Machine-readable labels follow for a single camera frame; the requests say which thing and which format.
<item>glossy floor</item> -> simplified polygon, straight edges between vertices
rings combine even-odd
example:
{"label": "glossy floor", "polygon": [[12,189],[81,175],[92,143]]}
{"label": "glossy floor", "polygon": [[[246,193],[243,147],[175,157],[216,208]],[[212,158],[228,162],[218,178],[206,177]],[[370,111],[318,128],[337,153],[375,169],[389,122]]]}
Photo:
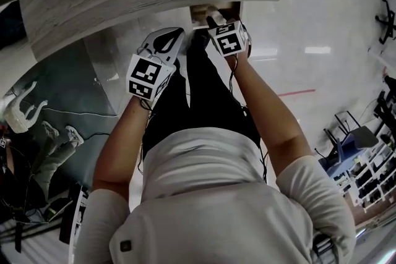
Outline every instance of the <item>glossy floor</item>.
{"label": "glossy floor", "polygon": [[[244,3],[242,18],[253,40],[252,65],[278,94],[286,94],[282,98],[299,120],[312,149],[318,147],[326,154],[330,148],[323,128],[336,127],[334,114],[349,110],[360,123],[372,119],[375,103],[365,108],[383,87],[384,66],[368,48],[381,34],[374,17],[383,12],[381,0]],[[188,9],[183,8],[105,30],[113,63],[103,70],[105,58],[100,57],[97,64],[102,70],[96,70],[108,96],[114,89],[106,90],[107,85],[123,85],[124,91],[131,54],[147,34],[170,26],[190,32],[190,21]],[[227,82],[230,71],[225,63],[213,47],[208,52]],[[128,97],[117,94],[109,99],[120,113]],[[351,128],[355,125],[351,120],[348,123]]]}

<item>chair leg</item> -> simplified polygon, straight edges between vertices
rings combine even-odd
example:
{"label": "chair leg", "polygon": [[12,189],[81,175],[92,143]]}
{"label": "chair leg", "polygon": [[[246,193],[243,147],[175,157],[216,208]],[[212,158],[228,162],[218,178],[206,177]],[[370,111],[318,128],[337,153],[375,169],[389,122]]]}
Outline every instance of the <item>chair leg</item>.
{"label": "chair leg", "polygon": [[342,121],[340,120],[340,118],[335,114],[334,115],[335,116],[335,118],[337,119],[337,121],[341,124],[341,126],[342,127],[340,127],[339,126],[339,128],[341,129],[341,131],[345,134],[345,135],[347,135],[348,134],[348,129],[347,129],[347,127],[345,127],[344,126],[344,123],[342,123]]}
{"label": "chair leg", "polygon": [[337,139],[334,137],[334,135],[327,129],[323,129],[323,131],[326,133],[327,137],[332,142],[332,145],[336,147],[337,146]]}
{"label": "chair leg", "polygon": [[384,45],[384,44],[385,44],[385,41],[386,41],[387,39],[388,39],[388,37],[385,36],[384,39],[379,38],[378,41],[379,41],[382,45]]}
{"label": "chair leg", "polygon": [[376,15],[376,21],[377,22],[379,22],[379,23],[382,23],[382,24],[384,24],[384,25],[386,25],[386,26],[388,26],[388,21],[385,21],[385,20],[381,20],[379,17],[378,17],[378,15]]}
{"label": "chair leg", "polygon": [[348,110],[347,110],[346,112],[349,114],[349,116],[352,118],[352,120],[354,120],[354,122],[356,123],[356,125],[357,125],[358,127],[360,127],[360,124],[359,124],[359,122],[355,119],[355,117],[352,116],[351,113],[350,113]]}
{"label": "chair leg", "polygon": [[389,16],[389,21],[392,23],[391,25],[389,25],[388,27],[388,32],[389,32],[389,36],[391,38],[394,37],[394,26],[393,23],[395,22],[395,13],[393,11],[390,12],[390,16]]}
{"label": "chair leg", "polygon": [[384,3],[385,3],[385,5],[386,5],[386,11],[387,11],[387,15],[388,15],[388,17],[390,17],[391,16],[391,10],[390,10],[390,8],[389,8],[389,3],[388,3],[388,0],[382,0]]}

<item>black and white fiducial marker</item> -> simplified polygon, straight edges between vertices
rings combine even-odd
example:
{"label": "black and white fiducial marker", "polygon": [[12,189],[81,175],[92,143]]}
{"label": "black and white fiducial marker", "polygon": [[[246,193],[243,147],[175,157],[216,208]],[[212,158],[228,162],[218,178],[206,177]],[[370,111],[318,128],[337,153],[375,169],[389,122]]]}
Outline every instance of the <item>black and white fiducial marker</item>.
{"label": "black and white fiducial marker", "polygon": [[174,62],[183,43],[182,28],[165,28],[148,35],[128,68],[129,93],[153,101],[167,86],[176,67]]}
{"label": "black and white fiducial marker", "polygon": [[246,49],[248,38],[240,21],[209,30],[209,34],[223,57],[244,52]]}

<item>hand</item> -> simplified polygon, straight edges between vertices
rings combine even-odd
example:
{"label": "hand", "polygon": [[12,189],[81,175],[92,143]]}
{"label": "hand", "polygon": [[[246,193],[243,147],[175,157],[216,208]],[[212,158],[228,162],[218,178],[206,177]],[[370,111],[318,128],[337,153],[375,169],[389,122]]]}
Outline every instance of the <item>hand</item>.
{"label": "hand", "polygon": [[388,70],[386,67],[382,70],[382,80],[385,80],[385,77],[388,76]]}
{"label": "hand", "polygon": [[[238,53],[238,54],[237,54],[238,63],[248,61],[248,54],[249,54],[249,45],[246,43],[246,50],[245,50],[245,52],[242,52],[242,53]],[[230,69],[231,69],[231,70],[234,70],[234,69],[235,69],[235,66],[236,66],[236,58],[235,58],[235,55],[230,55],[230,56],[227,56],[227,57],[224,57],[224,58],[225,58],[225,60],[227,61],[228,66],[230,67]]]}

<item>cable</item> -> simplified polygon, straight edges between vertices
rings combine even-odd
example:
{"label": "cable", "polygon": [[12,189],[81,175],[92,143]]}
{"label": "cable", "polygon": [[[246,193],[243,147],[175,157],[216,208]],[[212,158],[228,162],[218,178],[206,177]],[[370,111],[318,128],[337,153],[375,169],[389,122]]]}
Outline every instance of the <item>cable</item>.
{"label": "cable", "polygon": [[233,92],[233,78],[234,78],[236,69],[237,69],[237,67],[238,67],[238,57],[237,57],[236,54],[231,55],[231,56],[233,56],[233,57],[235,58],[235,62],[236,62],[236,63],[235,63],[234,69],[231,71],[230,81],[229,81],[229,83],[228,83],[228,84],[229,84],[229,89],[230,89],[230,94],[231,94],[232,99],[234,99],[234,101],[235,101],[238,105],[240,105],[242,108],[246,108],[245,106],[243,106],[243,105],[234,97],[234,92]]}
{"label": "cable", "polygon": [[11,96],[14,95],[15,97],[18,97],[17,94],[15,93],[14,87],[11,87],[11,93],[6,94],[5,96]]}
{"label": "cable", "polygon": [[[29,103],[29,102],[26,101],[26,100],[22,100],[22,101],[23,101],[24,103],[29,104],[30,106],[33,106],[31,103]],[[98,116],[98,117],[105,117],[105,118],[116,118],[116,117],[118,117],[117,114],[114,115],[114,114],[98,114],[98,113],[75,113],[75,112],[73,112],[73,111],[56,110],[56,109],[47,108],[47,107],[42,108],[41,110],[49,110],[49,111],[54,111],[54,112],[56,112],[56,113],[78,114],[78,115],[80,115],[80,116],[83,116],[83,115],[90,115],[90,116]]]}
{"label": "cable", "polygon": [[24,158],[26,157],[20,150],[18,150],[17,148],[12,147],[11,145],[8,146],[9,148],[13,148],[15,151],[19,152],[19,154],[21,154]]}
{"label": "cable", "polygon": [[92,138],[92,137],[94,137],[96,135],[107,135],[108,137],[110,136],[109,133],[100,133],[100,132],[98,132],[98,133],[92,134],[89,138],[85,138],[84,141],[88,141],[90,138]]}
{"label": "cable", "polygon": [[145,99],[140,99],[140,105],[142,106],[143,109],[146,109],[148,111],[153,112],[153,109],[151,108],[151,106],[149,105],[149,103],[147,102],[147,100]]}
{"label": "cable", "polygon": [[139,158],[139,164],[137,165],[137,170],[143,175],[143,171],[140,169],[140,164],[143,162],[143,142],[140,145],[140,158]]}
{"label": "cable", "polygon": [[26,185],[26,194],[25,194],[25,201],[24,201],[24,209],[23,209],[23,211],[22,211],[24,214],[25,214],[25,210],[26,210],[27,193],[28,193],[28,191],[29,191],[29,184],[30,184],[30,180],[32,179],[32,177],[33,177],[33,174],[31,174],[31,175],[29,176],[29,179],[28,179],[27,185]]}
{"label": "cable", "polygon": [[261,160],[260,160],[260,162],[262,163],[262,165],[263,165],[263,168],[264,168],[264,172],[262,173],[262,179],[263,179],[263,181],[265,182],[265,183],[267,183],[267,165],[266,165],[266,163],[265,163],[265,158],[267,157],[267,155],[268,155],[268,151],[267,151],[267,153],[263,156],[262,155],[262,150],[261,150],[261,146],[259,147],[260,148],[260,153],[261,153]]}
{"label": "cable", "polygon": [[33,215],[35,215],[36,213],[37,213],[37,209],[34,209],[33,213],[31,215],[27,215],[27,212],[26,212],[25,216],[29,218],[29,217],[32,217]]}
{"label": "cable", "polygon": [[319,151],[317,150],[317,148],[315,148],[315,151],[316,151],[316,153],[319,154],[321,157],[323,157],[324,159],[326,159],[323,155],[321,155],[321,154],[319,153]]}
{"label": "cable", "polygon": [[345,120],[345,123],[346,123],[346,126],[348,127],[348,132],[351,132],[351,128],[349,128],[348,121],[347,121],[347,120]]}
{"label": "cable", "polygon": [[375,101],[377,101],[377,98],[376,99],[374,99],[374,100],[372,100],[368,105],[367,105],[367,107],[364,109],[364,111],[363,111],[363,113],[361,114],[361,116],[359,117],[359,119],[358,120],[356,120],[357,122],[359,122],[360,121],[360,119],[363,117],[363,115],[365,114],[365,112],[366,112],[366,110],[370,107],[370,105],[373,103],[373,102],[375,102]]}

